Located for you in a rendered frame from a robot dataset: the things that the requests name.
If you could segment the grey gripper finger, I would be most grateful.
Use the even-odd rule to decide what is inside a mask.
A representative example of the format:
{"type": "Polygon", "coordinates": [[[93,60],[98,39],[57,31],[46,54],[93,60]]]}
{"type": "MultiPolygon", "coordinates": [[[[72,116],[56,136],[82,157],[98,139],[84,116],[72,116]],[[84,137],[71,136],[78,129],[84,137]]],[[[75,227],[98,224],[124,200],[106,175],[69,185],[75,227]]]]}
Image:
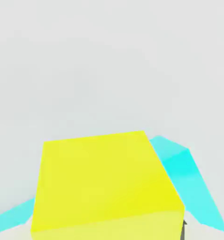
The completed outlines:
{"type": "Polygon", "coordinates": [[[185,240],[185,226],[187,225],[187,222],[183,220],[182,230],[181,230],[181,236],[180,240],[185,240]]]}

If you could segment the small yellow cube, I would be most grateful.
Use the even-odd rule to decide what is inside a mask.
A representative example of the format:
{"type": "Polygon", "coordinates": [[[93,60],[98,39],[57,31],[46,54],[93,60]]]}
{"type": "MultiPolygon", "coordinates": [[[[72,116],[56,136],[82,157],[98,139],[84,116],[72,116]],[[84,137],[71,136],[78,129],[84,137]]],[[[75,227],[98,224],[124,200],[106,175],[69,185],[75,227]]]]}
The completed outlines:
{"type": "Polygon", "coordinates": [[[143,131],[43,145],[32,240],[180,240],[184,212],[143,131]]]}

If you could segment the small cyan cube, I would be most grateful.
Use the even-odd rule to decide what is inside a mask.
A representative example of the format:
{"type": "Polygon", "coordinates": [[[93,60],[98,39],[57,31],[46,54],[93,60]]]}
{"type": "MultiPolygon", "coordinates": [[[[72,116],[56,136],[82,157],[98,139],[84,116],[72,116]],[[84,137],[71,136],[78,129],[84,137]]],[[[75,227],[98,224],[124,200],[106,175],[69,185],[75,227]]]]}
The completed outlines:
{"type": "MultiPolygon", "coordinates": [[[[224,220],[188,148],[162,136],[150,139],[156,154],[177,190],[186,211],[201,224],[224,232],[224,220]]],[[[35,199],[0,214],[0,232],[26,224],[35,199]]]]}

